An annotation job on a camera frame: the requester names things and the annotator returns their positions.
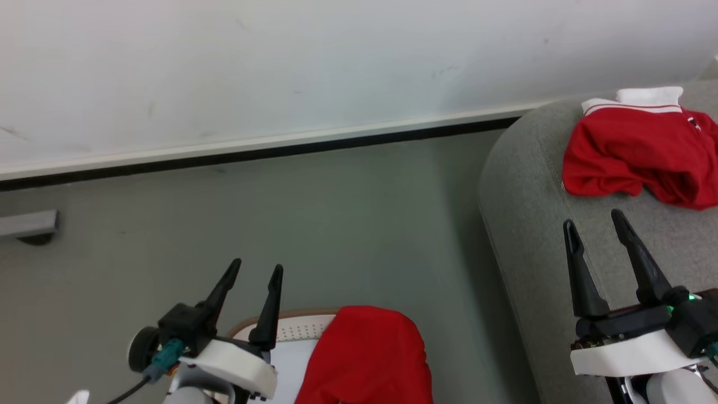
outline white wall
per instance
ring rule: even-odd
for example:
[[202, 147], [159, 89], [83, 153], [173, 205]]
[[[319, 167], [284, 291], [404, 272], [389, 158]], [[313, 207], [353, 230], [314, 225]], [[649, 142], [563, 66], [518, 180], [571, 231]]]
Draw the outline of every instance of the white wall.
[[4, 0], [0, 179], [696, 77], [718, 2]]

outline black baseboard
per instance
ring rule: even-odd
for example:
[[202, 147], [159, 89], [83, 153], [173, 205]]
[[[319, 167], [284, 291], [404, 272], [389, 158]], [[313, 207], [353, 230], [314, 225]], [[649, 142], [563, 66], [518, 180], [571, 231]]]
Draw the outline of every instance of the black baseboard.
[[508, 128], [517, 119], [518, 118], [494, 119], [492, 121], [475, 122], [471, 124], [459, 124], [431, 129], [417, 129], [407, 132], [377, 134], [374, 136], [332, 140], [329, 142], [298, 144], [296, 146], [275, 147], [262, 150], [249, 150], [245, 152], [225, 153], [202, 157], [188, 157], [176, 160], [145, 162], [142, 164], [135, 165], [123, 165], [118, 167], [75, 171], [71, 173], [42, 175], [39, 177], [18, 178], [16, 180], [0, 181], [0, 192], [74, 183], [78, 181], [97, 180], [100, 178], [119, 177], [122, 175], [152, 173], [155, 171], [165, 170], [177, 170], [179, 168], [199, 167], [202, 165], [226, 164], [229, 162], [258, 160], [289, 155], [302, 155], [305, 153], [325, 152], [328, 150], [348, 149], [351, 147], [371, 146], [374, 144], [405, 142], [407, 140], [431, 139], [432, 137], [444, 137], [456, 134], [486, 132], [495, 129]]

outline clothing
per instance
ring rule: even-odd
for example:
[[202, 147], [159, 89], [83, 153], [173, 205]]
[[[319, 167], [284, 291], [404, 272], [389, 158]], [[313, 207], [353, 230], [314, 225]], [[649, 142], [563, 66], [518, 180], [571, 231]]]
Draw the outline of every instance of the clothing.
[[618, 101], [593, 98], [564, 154], [564, 188], [576, 196], [645, 185], [664, 203], [692, 209], [718, 205], [718, 126], [678, 104], [680, 87], [631, 88]]
[[307, 365], [295, 404], [432, 404], [424, 341], [407, 317], [371, 306], [339, 310]]

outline gray ottoman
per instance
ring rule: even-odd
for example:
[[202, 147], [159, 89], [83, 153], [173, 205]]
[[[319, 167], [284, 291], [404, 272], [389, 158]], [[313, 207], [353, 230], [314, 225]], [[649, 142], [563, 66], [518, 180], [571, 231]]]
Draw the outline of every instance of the gray ottoman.
[[[718, 81], [684, 88], [681, 105], [718, 120]], [[582, 101], [551, 104], [518, 120], [497, 141], [479, 185], [481, 213], [545, 404], [612, 402], [602, 378], [575, 376], [569, 360], [576, 318], [564, 220], [574, 220], [593, 278], [611, 308], [637, 303], [612, 208], [623, 210], [672, 284], [689, 290], [718, 287], [718, 208], [675, 208], [646, 190], [636, 198], [577, 198], [561, 189], [561, 161], [582, 117]]]

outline gray floor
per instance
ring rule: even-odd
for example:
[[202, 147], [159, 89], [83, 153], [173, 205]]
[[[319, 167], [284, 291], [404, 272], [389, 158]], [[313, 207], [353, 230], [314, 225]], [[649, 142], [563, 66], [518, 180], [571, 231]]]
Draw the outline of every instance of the gray floor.
[[[412, 318], [437, 403], [535, 403], [476, 205], [500, 132], [0, 193], [0, 214], [58, 208], [50, 245], [0, 242], [3, 399], [106, 402], [126, 348], [244, 261], [220, 332], [258, 314], [277, 262], [284, 309], [371, 304]], [[160, 403], [164, 387], [129, 403]]]

